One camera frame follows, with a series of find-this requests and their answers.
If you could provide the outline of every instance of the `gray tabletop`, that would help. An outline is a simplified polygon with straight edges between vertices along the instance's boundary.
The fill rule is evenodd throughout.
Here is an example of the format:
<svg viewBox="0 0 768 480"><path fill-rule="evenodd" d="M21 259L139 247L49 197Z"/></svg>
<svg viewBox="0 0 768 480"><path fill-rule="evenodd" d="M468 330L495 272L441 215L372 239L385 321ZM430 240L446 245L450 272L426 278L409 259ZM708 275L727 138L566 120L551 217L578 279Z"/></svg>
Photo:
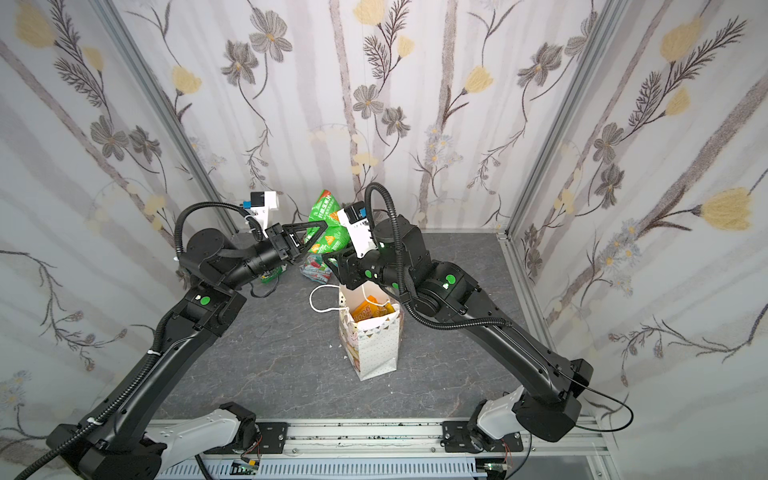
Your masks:
<svg viewBox="0 0 768 480"><path fill-rule="evenodd" d="M432 259L461 266L524 325L495 235L424 237ZM269 298L247 295L237 320L192 365L156 417L193 418L230 401L262 419L466 417L481 400L520 385L463 333L432 330L408 315L397 370L361 382L340 347L338 314L310 309L317 285L291 267ZM313 301L338 306L338 292L320 289Z"/></svg>

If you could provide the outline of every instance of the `floral wallpaper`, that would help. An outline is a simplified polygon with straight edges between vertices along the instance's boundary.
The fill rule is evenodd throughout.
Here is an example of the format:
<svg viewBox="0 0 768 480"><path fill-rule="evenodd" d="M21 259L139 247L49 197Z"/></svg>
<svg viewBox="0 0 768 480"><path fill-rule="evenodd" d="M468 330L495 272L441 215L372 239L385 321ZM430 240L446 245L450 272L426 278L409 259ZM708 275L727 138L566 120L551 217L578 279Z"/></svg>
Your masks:
<svg viewBox="0 0 768 480"><path fill-rule="evenodd" d="M88 3L0 12L0 477L11 478L146 351L185 290L176 216L206 199ZM202 213L185 234L217 225ZM48 474L71 478L59 461Z"/></svg>
<svg viewBox="0 0 768 480"><path fill-rule="evenodd" d="M767 19L631 2L512 232L622 478L764 476Z"/></svg>
<svg viewBox="0 0 768 480"><path fill-rule="evenodd" d="M506 226L603 2L115 2L220 195Z"/></svg>

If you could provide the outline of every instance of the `green package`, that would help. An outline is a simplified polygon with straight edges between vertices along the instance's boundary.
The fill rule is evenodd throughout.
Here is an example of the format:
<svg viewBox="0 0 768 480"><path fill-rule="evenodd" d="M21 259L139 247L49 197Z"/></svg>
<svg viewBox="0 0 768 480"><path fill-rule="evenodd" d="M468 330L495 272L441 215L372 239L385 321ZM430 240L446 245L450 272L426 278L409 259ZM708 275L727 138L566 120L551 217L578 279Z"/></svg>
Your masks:
<svg viewBox="0 0 768 480"><path fill-rule="evenodd" d="M328 190L323 190L320 194L320 198L312 206L310 211L309 221L325 220L328 224L328 229L317 240L317 243L310 247L312 253L328 253L341 250L349 243L350 237L346 227L342 227L339 222L339 216L336 212L341 210L339 202L333 198L333 195ZM318 227L310 228L306 231L306 237L304 241L307 241L315 232Z"/></svg>

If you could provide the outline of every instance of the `chip bag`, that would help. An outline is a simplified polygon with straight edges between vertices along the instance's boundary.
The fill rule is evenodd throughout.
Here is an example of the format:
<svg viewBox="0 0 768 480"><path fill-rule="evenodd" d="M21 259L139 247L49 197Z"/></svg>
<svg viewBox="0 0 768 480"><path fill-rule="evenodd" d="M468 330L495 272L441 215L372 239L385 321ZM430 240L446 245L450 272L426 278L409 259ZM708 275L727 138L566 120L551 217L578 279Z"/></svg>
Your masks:
<svg viewBox="0 0 768 480"><path fill-rule="evenodd" d="M341 210L339 202L333 198L333 195L328 190L323 190L320 194L320 198L312 206L310 211L310 222L325 220L328 224L328 228L325 233L317 240L317 243L310 247L312 253L328 253L341 250L349 243L350 237L346 227L342 227L339 222L339 216L336 212ZM310 228L306 231L306 242L315 232L318 227Z"/></svg>

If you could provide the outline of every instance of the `white paper bag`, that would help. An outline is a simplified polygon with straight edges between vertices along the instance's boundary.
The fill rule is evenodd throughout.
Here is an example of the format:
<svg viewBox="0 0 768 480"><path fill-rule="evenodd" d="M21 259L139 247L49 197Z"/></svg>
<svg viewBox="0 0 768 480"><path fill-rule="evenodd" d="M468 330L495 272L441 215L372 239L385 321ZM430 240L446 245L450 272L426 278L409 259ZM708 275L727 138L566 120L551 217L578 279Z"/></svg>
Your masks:
<svg viewBox="0 0 768 480"><path fill-rule="evenodd" d="M349 311L368 297L382 305L388 301L394 313L355 323ZM349 361L361 380L397 370L397 352L402 335L402 307L373 282L355 290L339 288L339 336L349 355Z"/></svg>

